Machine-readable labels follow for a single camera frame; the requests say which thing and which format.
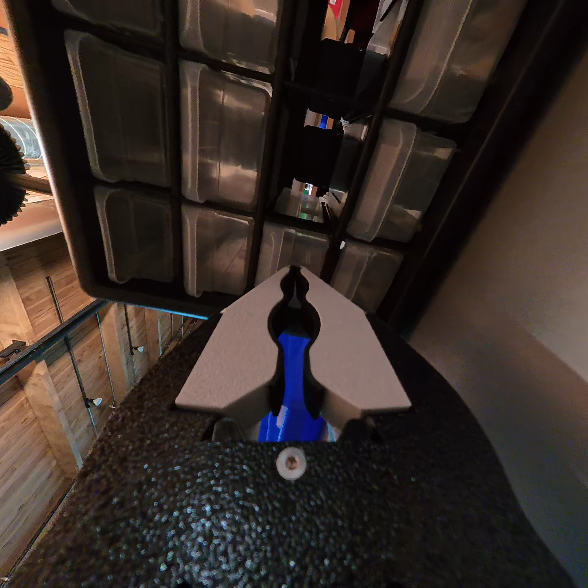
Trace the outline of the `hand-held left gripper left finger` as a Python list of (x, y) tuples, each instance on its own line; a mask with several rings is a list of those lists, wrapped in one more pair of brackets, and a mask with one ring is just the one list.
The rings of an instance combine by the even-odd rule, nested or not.
[(223, 311), (176, 407), (230, 417), (243, 427), (279, 414), (285, 395), (279, 336), (297, 277), (298, 267), (283, 268)]

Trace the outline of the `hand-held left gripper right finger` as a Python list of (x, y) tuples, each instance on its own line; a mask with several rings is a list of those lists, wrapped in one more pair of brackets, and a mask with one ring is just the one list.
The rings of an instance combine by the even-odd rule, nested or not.
[(411, 401), (364, 311), (306, 268), (306, 302), (320, 320), (308, 348), (310, 372), (324, 390), (319, 414), (332, 426), (408, 410)]

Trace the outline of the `blue plastic bin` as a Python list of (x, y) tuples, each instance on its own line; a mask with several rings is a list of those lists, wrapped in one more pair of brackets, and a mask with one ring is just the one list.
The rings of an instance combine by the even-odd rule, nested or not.
[(260, 442), (329, 441), (327, 423), (313, 419), (303, 397), (303, 360), (309, 339), (283, 333), (279, 342), (284, 351), (285, 394), (277, 416), (268, 413), (260, 422)]

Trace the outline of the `black storage cabinet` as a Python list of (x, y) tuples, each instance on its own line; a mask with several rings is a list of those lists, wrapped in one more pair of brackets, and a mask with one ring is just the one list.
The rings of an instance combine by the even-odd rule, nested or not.
[(1, 1), (77, 278), (210, 316), (305, 265), (416, 324), (587, 1)]

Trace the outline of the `grey desk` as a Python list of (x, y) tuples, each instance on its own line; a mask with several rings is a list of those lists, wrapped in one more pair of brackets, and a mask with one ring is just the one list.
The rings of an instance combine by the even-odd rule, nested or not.
[(409, 339), (587, 587), (587, 49)]

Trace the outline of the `bank of frosted drawers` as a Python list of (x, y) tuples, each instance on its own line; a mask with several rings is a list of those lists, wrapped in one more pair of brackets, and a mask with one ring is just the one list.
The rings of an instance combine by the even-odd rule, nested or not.
[(97, 298), (214, 312), (285, 265), (369, 313), (525, 1), (51, 1), (84, 135)]

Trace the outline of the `black pleated ceiling lamp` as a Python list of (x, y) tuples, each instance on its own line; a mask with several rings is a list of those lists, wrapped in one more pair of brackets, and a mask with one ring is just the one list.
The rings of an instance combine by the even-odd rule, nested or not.
[(27, 191), (52, 196), (49, 181), (28, 176), (15, 139), (1, 127), (1, 225), (17, 217), (26, 204)]

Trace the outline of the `dark ceiling track rail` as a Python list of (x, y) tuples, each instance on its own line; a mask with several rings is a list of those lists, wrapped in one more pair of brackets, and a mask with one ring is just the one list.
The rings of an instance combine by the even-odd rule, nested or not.
[(79, 325), (84, 323), (90, 316), (97, 313), (109, 303), (108, 300), (96, 300), (86, 306), (83, 310), (73, 315), (70, 319), (59, 325), (51, 332), (27, 346), (23, 351), (16, 354), (7, 364), (1, 366), (1, 385), (16, 376), (28, 364), (37, 360), (59, 341), (69, 336)]

